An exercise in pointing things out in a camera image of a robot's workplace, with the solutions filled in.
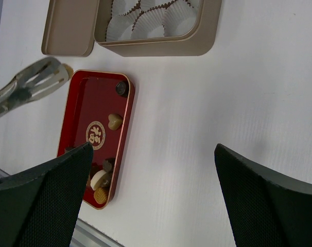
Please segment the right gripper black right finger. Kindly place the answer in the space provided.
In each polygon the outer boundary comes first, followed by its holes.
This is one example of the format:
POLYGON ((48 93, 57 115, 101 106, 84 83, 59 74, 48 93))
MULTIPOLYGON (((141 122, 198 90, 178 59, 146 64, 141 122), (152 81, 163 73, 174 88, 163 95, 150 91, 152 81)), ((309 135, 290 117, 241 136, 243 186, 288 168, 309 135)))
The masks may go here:
POLYGON ((236 246, 312 246, 312 184, 222 144, 214 157, 236 246))

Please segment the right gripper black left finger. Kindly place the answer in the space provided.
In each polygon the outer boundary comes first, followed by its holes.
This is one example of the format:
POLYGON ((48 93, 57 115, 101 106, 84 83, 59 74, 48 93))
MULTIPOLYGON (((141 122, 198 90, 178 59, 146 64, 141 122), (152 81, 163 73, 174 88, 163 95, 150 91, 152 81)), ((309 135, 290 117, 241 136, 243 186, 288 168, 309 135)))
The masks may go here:
POLYGON ((92 159, 85 143, 0 178, 0 246, 69 246, 92 159))

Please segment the metal serving tongs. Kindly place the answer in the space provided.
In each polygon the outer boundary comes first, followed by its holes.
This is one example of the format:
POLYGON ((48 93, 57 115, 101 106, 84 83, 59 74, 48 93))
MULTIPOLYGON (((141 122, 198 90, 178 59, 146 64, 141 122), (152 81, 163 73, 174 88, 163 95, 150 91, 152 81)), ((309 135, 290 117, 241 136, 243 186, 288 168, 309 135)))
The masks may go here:
POLYGON ((71 78, 58 59, 44 57, 18 72, 0 89, 0 118, 55 92, 71 78))

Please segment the white oval chocolate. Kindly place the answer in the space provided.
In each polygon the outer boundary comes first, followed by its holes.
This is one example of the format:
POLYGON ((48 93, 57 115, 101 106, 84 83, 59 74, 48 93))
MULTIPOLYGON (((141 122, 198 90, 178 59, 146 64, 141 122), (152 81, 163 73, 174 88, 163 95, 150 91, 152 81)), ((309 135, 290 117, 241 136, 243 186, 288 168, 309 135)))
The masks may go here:
POLYGON ((104 170, 100 170, 97 173, 94 174, 94 176, 91 178, 91 188, 95 191, 101 184, 102 178, 107 175, 107 172, 104 170))

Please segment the caramel shell chocolate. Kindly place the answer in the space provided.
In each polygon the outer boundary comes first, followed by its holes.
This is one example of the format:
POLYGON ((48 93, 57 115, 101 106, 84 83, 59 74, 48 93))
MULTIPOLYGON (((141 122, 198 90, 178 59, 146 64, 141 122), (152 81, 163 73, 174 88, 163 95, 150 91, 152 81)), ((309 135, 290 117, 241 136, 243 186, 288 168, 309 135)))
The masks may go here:
POLYGON ((94 200, 98 204, 104 204, 108 200, 108 194, 109 194, 109 191, 107 188, 99 187, 94 191, 94 194, 93 194, 94 200))

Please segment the cream heart chocolate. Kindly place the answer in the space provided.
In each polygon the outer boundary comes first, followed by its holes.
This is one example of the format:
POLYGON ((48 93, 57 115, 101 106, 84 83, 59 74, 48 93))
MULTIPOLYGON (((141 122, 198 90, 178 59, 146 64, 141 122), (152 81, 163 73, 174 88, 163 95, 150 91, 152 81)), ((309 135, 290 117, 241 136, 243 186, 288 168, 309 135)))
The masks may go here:
POLYGON ((121 127, 123 118, 118 114, 112 113, 108 116, 108 121, 108 128, 115 131, 121 127))

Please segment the dark round chocolate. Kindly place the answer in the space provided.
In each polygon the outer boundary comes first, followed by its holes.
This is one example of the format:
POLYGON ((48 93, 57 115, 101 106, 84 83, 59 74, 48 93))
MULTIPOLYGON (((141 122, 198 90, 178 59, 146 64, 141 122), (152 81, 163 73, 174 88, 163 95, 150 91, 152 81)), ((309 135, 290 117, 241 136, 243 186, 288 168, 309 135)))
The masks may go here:
POLYGON ((120 81, 116 85, 116 93, 121 97, 127 97, 129 92, 129 86, 127 81, 120 81))

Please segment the red rectangular tray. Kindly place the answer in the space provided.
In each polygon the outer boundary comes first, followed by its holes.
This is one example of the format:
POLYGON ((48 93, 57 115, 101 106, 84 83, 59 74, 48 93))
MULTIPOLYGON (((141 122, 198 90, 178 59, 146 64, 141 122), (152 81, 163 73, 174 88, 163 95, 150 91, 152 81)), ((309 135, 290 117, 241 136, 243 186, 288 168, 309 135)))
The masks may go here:
POLYGON ((134 102, 135 87, 122 73, 78 70, 74 72, 68 88, 57 155, 86 142, 93 147, 92 168, 85 187, 83 201, 101 210, 113 199, 134 102), (116 85, 127 81, 127 97, 116 93, 116 85), (108 116, 118 114, 123 118, 115 131, 108 128, 108 116), (100 170, 107 172, 99 187, 107 188, 108 200, 98 204, 94 200, 91 178, 100 170))

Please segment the gold tin lid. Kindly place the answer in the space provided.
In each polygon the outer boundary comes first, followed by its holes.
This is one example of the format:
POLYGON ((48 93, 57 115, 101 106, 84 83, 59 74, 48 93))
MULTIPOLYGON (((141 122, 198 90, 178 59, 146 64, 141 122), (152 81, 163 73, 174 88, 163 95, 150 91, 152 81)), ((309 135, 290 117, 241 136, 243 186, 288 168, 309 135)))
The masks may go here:
POLYGON ((94 46, 99 1, 50 1, 41 52, 49 56, 86 57, 94 46))

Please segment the gold square tin box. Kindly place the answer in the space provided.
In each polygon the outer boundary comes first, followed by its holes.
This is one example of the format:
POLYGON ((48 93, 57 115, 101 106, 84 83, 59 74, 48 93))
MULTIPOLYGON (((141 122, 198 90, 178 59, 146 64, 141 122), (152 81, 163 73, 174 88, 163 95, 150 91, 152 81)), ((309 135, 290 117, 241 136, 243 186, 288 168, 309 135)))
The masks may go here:
POLYGON ((200 56, 214 45, 221 1, 100 1, 94 39, 123 57, 200 56))

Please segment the aluminium front rail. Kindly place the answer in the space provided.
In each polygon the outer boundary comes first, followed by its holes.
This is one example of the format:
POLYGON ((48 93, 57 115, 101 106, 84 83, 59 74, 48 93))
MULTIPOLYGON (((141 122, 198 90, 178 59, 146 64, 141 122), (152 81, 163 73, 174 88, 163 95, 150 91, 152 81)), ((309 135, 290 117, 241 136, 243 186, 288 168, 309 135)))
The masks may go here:
POLYGON ((72 235, 70 246, 84 247, 84 246, 107 246, 107 247, 123 247, 120 243, 111 239, 104 233, 98 231, 91 225, 77 219, 75 229, 72 235))

